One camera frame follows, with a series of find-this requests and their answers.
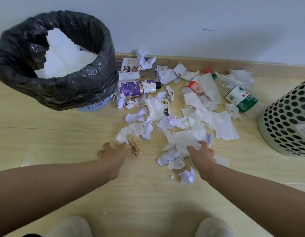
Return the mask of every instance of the wooden floor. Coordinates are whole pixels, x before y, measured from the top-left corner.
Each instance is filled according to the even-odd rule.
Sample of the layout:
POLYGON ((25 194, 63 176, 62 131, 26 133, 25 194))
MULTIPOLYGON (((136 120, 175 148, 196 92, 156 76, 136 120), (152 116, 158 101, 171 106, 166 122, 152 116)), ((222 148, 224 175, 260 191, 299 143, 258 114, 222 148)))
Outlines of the wooden floor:
MULTIPOLYGON (((303 79, 256 77, 252 92, 270 104, 303 79)), ((183 81, 170 86, 175 90, 171 110, 182 117, 179 90, 183 81)), ((53 111, 0 83, 0 170, 95 159, 103 143, 115 139, 127 126, 125 115, 136 111, 136 107, 118 110, 112 102, 90 113, 53 111)), ((229 158, 235 170, 305 191, 305 159, 277 153, 261 138, 257 121, 242 118, 242 122, 233 120, 240 139, 214 139, 216 153, 229 158)), ((8 236, 44 235, 71 215, 84 216, 96 237, 194 236, 198 224, 209 215, 226 221, 237 236, 269 236, 198 175, 194 183, 183 185, 177 173, 159 166, 156 160, 164 143, 166 137, 155 128, 150 141, 142 140, 141 157, 127 158, 116 180, 8 236)))

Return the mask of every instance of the barcode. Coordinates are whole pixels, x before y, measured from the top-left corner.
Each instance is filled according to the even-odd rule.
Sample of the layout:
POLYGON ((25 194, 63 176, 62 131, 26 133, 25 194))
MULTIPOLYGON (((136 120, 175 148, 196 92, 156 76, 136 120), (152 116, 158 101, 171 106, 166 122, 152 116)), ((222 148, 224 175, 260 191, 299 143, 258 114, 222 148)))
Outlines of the barcode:
POLYGON ((234 97, 232 94, 227 95, 226 98, 229 99, 230 101, 233 101, 234 99, 236 99, 236 97, 234 97))

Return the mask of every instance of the wooden baseboard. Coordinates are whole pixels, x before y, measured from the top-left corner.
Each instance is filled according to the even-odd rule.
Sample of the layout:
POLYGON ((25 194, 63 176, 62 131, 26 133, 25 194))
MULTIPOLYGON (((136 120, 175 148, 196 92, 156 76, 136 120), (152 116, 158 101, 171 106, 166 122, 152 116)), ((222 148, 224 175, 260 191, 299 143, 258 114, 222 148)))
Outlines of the wooden baseboard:
MULTIPOLYGON (((116 59, 136 58, 135 54, 116 53, 116 59)), ((237 61, 225 59, 191 58, 180 56, 156 56, 158 65, 173 69, 177 64, 183 64, 188 71, 203 71, 210 68, 219 73, 229 73, 229 69, 244 69, 258 76, 304 77, 305 66, 293 66, 281 63, 264 63, 251 61, 237 61)))

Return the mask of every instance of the black bottle cap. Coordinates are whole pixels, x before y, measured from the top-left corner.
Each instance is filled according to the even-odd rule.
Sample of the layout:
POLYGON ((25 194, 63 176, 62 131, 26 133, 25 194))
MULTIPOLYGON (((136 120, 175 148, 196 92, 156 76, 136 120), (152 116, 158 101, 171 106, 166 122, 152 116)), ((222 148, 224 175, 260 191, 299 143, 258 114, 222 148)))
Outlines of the black bottle cap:
POLYGON ((161 89, 161 87, 162 87, 161 82, 156 82, 156 89, 161 89))

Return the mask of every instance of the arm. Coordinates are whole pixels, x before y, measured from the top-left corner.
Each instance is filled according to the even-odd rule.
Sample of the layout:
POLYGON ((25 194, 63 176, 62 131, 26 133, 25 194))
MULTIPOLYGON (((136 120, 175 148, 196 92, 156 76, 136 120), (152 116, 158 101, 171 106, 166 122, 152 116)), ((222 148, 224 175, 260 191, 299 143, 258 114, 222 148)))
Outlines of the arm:
POLYGON ((118 175, 126 145, 110 143, 99 160, 26 166, 0 171, 0 236, 31 223, 106 184, 118 175))
POLYGON ((216 164, 206 142, 189 146, 201 178, 274 236, 305 236, 305 192, 216 164))

